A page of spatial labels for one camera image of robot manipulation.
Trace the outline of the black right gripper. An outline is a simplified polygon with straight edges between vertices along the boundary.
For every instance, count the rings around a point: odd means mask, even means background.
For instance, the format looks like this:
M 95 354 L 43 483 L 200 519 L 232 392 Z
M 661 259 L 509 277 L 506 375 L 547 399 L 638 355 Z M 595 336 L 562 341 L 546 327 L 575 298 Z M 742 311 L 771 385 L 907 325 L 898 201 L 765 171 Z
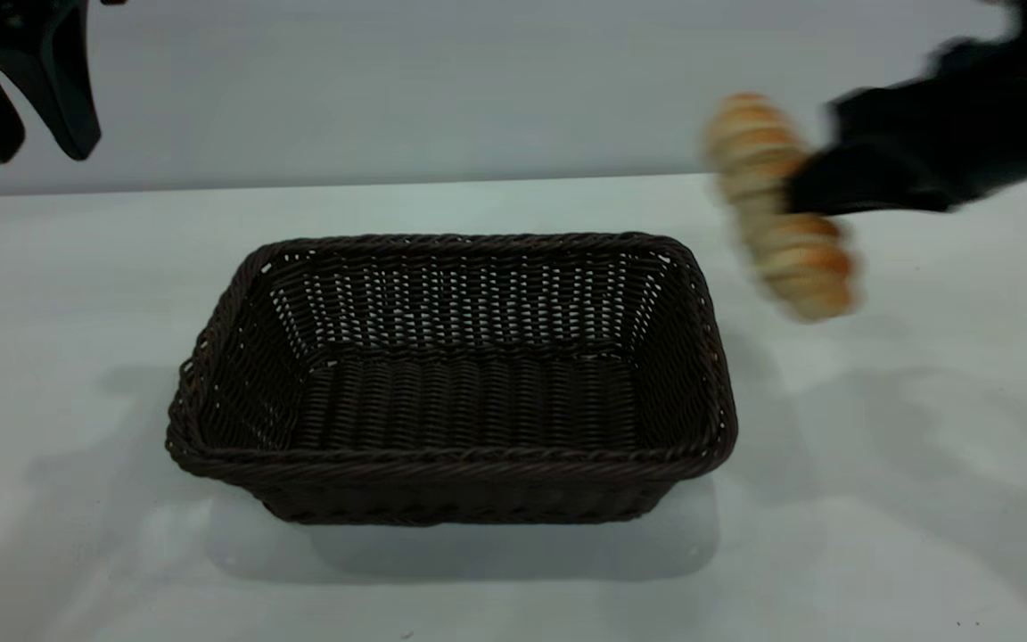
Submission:
M 1027 33 L 942 47 L 921 76 L 839 99 L 835 146 L 786 180 L 788 211 L 947 212 L 1027 180 Z

